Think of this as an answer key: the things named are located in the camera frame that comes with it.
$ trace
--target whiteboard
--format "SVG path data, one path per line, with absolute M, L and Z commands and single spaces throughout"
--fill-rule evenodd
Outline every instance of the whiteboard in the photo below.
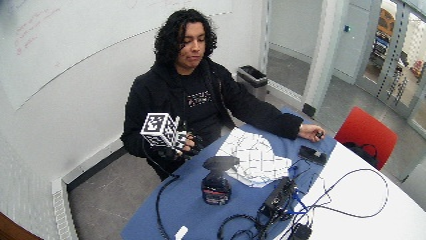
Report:
M 182 8 L 213 16 L 232 12 L 232 1 L 0 0 L 0 83 L 14 108 L 94 54 L 159 29 Z

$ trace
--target table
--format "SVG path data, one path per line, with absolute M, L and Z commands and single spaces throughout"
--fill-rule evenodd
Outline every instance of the table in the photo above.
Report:
M 301 223 L 308 221 L 313 223 L 313 234 L 309 239 L 422 239 L 426 236 L 426 213 L 422 208 L 392 181 L 372 169 L 368 163 L 333 138 L 328 136 L 324 141 L 311 143 L 301 138 L 295 141 L 283 139 L 251 125 L 245 125 L 243 130 L 261 133 L 269 140 L 276 155 L 291 158 L 299 166 L 299 173 L 304 172 L 296 183 L 299 189 L 308 193 L 303 196 L 303 202 L 307 206 L 319 201 L 325 189 L 352 171 L 356 172 L 351 173 L 329 192 L 328 196 L 332 198 L 332 202 L 327 206 L 365 216 L 376 213 L 388 199 L 380 214 L 371 218 L 356 218 L 332 210 L 316 208 L 300 219 Z M 203 168 L 203 163 L 211 156 L 215 156 L 224 141 L 225 137 L 219 139 L 184 164 L 176 171 L 176 174 L 182 176 L 180 179 L 164 190 L 160 200 L 160 215 L 171 239 L 175 239 L 175 234 L 183 226 L 190 229 L 184 239 L 217 239 L 217 231 L 224 220 L 235 214 L 247 214 L 255 217 L 279 183 L 276 181 L 264 188 L 251 188 L 229 178 L 233 188 L 229 203 L 224 206 L 216 206 L 208 205 L 203 201 L 202 180 L 209 173 Z M 300 161 L 297 152 L 301 145 L 329 154 L 325 167 Z M 123 239 L 163 239 L 158 228 L 156 198 L 160 188 L 167 182 L 164 181 L 154 191 L 136 211 L 122 232 Z M 328 201 L 329 198 L 324 197 L 317 203 Z M 275 224 L 268 239 L 281 239 L 283 234 L 287 234 L 283 238 L 287 239 L 288 231 L 285 229 L 289 226 L 291 221 Z M 231 221 L 225 226 L 225 239 L 229 239 L 236 231 L 251 227 L 255 229 L 253 223 L 245 219 Z

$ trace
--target graphic print on shirt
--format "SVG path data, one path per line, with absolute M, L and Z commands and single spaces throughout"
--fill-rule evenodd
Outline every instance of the graphic print on shirt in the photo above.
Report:
M 212 102 L 212 95 L 209 91 L 204 91 L 188 96 L 188 105 L 190 107 L 199 106 L 207 102 Z

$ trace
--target trash bin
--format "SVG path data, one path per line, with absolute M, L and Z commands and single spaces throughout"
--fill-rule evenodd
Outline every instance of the trash bin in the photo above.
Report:
M 237 70 L 237 82 L 245 85 L 248 91 L 263 101 L 267 97 L 267 75 L 252 66 L 243 66 Z

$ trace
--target black jacket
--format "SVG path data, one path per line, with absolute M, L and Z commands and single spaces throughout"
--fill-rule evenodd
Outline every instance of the black jacket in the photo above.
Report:
M 281 137 L 296 139 L 303 118 L 292 114 L 283 114 L 273 105 L 260 101 L 247 91 L 245 87 L 235 81 L 225 67 L 209 58 L 202 61 L 198 68 L 202 68 L 224 126 L 235 127 L 228 113 L 229 110 L 236 118 L 259 129 Z M 156 63 L 151 70 L 136 78 L 126 105 L 122 140 L 132 155 L 146 157 L 143 148 L 146 140 L 140 131 L 148 113 L 170 113 L 174 119 L 176 116 L 186 119 L 184 101 L 184 89 L 175 67 Z M 148 142 L 144 146 L 150 156 L 158 158 L 159 148 L 151 148 Z

